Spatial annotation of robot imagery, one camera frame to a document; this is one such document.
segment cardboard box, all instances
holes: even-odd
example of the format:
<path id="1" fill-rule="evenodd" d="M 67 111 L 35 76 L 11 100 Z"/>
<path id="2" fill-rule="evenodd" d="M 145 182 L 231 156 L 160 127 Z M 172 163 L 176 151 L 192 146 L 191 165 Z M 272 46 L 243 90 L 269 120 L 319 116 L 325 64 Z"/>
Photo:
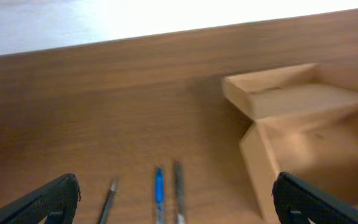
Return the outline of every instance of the cardboard box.
<path id="1" fill-rule="evenodd" d="M 254 120 L 240 141 L 263 218 L 287 171 L 358 206 L 358 69 L 306 64 L 226 77 L 226 98 Z"/>

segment wooden table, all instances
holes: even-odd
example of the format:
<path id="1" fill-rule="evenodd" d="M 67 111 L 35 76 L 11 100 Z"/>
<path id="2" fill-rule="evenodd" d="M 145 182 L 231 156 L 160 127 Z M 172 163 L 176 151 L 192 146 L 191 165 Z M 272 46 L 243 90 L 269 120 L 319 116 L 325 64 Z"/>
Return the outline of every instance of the wooden table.
<path id="1" fill-rule="evenodd" d="M 358 10 L 0 57 L 0 207 L 72 172 L 96 223 L 119 175 L 108 222 L 153 223 L 159 165 L 173 223 L 179 159 L 189 223 L 263 223 L 220 80 L 306 62 L 358 66 Z"/>

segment black pen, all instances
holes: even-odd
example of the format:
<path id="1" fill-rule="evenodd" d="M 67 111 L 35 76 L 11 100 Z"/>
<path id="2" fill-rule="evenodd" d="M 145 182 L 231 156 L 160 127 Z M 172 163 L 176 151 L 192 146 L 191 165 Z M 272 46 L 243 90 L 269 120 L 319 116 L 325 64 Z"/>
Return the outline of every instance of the black pen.
<path id="1" fill-rule="evenodd" d="M 106 203 L 104 204 L 104 209 L 103 209 L 103 213 L 100 217 L 99 224 L 106 223 L 107 216 L 109 215 L 109 210 L 110 210 L 112 201 L 114 200 L 114 196 L 117 193 L 117 188 L 118 188 L 118 179 L 114 179 L 111 184 L 111 187 L 109 189 L 108 197 L 107 197 Z"/>
<path id="2" fill-rule="evenodd" d="M 181 163 L 175 161 L 175 195 L 177 198 L 177 224 L 185 224 L 185 202 L 183 196 L 183 172 Z"/>

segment white wall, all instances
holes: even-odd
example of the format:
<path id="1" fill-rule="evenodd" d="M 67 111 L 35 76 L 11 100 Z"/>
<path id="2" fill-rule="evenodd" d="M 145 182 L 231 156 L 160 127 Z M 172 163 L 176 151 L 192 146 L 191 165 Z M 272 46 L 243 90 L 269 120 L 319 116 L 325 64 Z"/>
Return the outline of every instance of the white wall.
<path id="1" fill-rule="evenodd" d="M 0 0 L 0 55 L 358 8 L 358 0 Z"/>

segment pen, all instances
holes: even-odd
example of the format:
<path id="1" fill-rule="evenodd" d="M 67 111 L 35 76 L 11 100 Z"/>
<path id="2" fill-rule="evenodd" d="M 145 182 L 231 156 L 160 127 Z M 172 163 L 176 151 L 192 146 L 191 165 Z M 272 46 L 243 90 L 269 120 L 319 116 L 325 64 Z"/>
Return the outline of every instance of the pen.
<path id="1" fill-rule="evenodd" d="M 181 163 L 175 161 L 175 195 L 177 198 L 177 224 L 185 224 L 185 203 L 183 198 L 183 173 Z"/>
<path id="2" fill-rule="evenodd" d="M 155 203 L 157 206 L 157 224 L 164 223 L 164 177 L 161 168 L 155 171 Z"/>
<path id="3" fill-rule="evenodd" d="M 104 209 L 103 209 L 103 213 L 102 213 L 102 215 L 100 217 L 99 224 L 105 224 L 106 223 L 106 220 L 107 220 L 107 217 L 109 215 L 109 210 L 110 210 L 112 201 L 114 200 L 114 196 L 117 193 L 117 188 L 118 188 L 118 180 L 114 179 L 112 184 L 111 184 L 111 187 L 109 189 L 108 197 L 107 197 L 106 203 L 104 204 Z"/>

